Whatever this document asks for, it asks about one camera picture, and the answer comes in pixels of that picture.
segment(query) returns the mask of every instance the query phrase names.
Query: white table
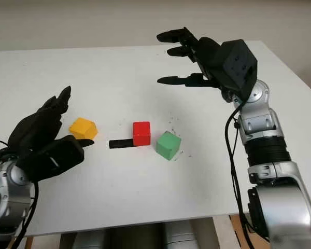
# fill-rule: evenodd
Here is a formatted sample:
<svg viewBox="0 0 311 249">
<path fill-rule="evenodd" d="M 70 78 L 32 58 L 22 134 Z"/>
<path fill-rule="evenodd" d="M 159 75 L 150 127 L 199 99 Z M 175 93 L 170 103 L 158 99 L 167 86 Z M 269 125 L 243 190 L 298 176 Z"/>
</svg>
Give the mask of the white table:
<svg viewBox="0 0 311 249">
<path fill-rule="evenodd" d="M 248 45 L 259 61 L 258 77 L 270 86 L 270 106 L 311 196 L 311 90 L 262 42 Z M 1 140 L 68 85 L 72 97 L 58 137 L 69 134 L 77 117 L 95 121 L 99 130 L 82 164 L 40 183 L 27 234 L 237 213 L 224 142 L 224 125 L 234 107 L 218 89 L 158 84 L 163 76 L 199 72 L 187 58 L 167 56 L 167 48 L 0 52 Z M 152 145 L 109 149 L 109 140 L 132 137 L 134 121 L 151 122 Z M 182 137 L 172 161 L 154 150 L 166 130 Z M 247 211 L 251 185 L 246 157 L 239 141 L 235 162 Z"/>
</svg>

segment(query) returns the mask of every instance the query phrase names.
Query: wooden block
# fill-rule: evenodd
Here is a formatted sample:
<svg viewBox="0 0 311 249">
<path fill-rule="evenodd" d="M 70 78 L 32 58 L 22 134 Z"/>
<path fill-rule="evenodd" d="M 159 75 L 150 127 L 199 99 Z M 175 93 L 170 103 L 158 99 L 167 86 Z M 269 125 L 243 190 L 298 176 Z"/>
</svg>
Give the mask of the wooden block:
<svg viewBox="0 0 311 249">
<path fill-rule="evenodd" d="M 76 139 L 94 139 L 98 133 L 95 123 L 84 118 L 76 119 L 69 131 Z"/>
<path fill-rule="evenodd" d="M 150 122 L 133 123 L 133 143 L 134 146 L 151 144 L 151 126 Z"/>
<path fill-rule="evenodd" d="M 172 134 L 169 131 L 166 131 L 157 141 L 156 151 L 158 154 L 166 158 L 167 160 L 171 160 L 176 152 L 180 149 L 181 138 Z"/>
</svg>

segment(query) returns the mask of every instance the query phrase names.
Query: white wall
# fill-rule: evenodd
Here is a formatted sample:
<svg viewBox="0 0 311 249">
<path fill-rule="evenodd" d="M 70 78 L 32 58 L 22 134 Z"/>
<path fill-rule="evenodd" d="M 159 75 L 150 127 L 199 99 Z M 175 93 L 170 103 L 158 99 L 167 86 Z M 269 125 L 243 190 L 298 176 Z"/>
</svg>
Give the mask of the white wall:
<svg viewBox="0 0 311 249">
<path fill-rule="evenodd" d="M 0 0 L 0 50 L 154 45 L 183 26 L 262 40 L 311 86 L 311 1 Z"/>
</svg>

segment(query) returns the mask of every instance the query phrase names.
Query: black bar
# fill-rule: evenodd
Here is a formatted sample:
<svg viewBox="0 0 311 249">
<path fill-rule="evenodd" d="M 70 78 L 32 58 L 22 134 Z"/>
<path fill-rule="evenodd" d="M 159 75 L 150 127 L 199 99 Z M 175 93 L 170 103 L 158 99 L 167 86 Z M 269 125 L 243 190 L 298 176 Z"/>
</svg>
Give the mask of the black bar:
<svg viewBox="0 0 311 249">
<path fill-rule="evenodd" d="M 133 139 L 121 139 L 109 141 L 110 149 L 128 148 L 128 147 L 134 147 Z"/>
</svg>

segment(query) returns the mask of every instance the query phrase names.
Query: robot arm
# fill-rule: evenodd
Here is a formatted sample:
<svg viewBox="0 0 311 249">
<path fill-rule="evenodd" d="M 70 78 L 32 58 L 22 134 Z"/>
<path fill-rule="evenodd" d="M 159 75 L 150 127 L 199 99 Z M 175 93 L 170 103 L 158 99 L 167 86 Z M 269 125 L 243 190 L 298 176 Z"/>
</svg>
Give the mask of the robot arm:
<svg viewBox="0 0 311 249">
<path fill-rule="evenodd" d="M 72 135 L 54 140 L 61 115 L 68 109 L 70 87 L 52 97 L 38 111 L 22 119 L 0 150 L 0 248 L 6 248 L 23 221 L 12 249 L 17 248 L 35 211 L 38 182 L 60 175 L 84 160 L 83 147 L 92 140 Z M 31 204 L 31 183 L 35 197 Z"/>
<path fill-rule="evenodd" d="M 268 106 L 270 90 L 257 80 L 238 118 L 249 161 L 248 190 L 253 227 L 269 237 L 272 248 L 311 248 L 311 201 L 286 150 L 276 113 Z M 234 97 L 234 106 L 240 100 Z"/>
<path fill-rule="evenodd" d="M 311 201 L 298 166 L 286 150 L 276 113 L 268 106 L 270 90 L 266 83 L 257 80 L 257 60 L 247 45 L 242 40 L 222 45 L 207 37 L 197 40 L 186 28 L 159 34 L 157 38 L 161 42 L 179 42 L 181 47 L 167 53 L 188 56 L 202 71 L 187 78 L 160 78 L 159 83 L 219 88 L 224 100 L 233 101 L 239 111 L 239 132 L 248 155 L 249 179 L 256 184 L 248 190 L 255 231 L 269 238 L 272 248 L 311 248 Z M 238 208 L 244 221 L 242 204 Z"/>
</svg>

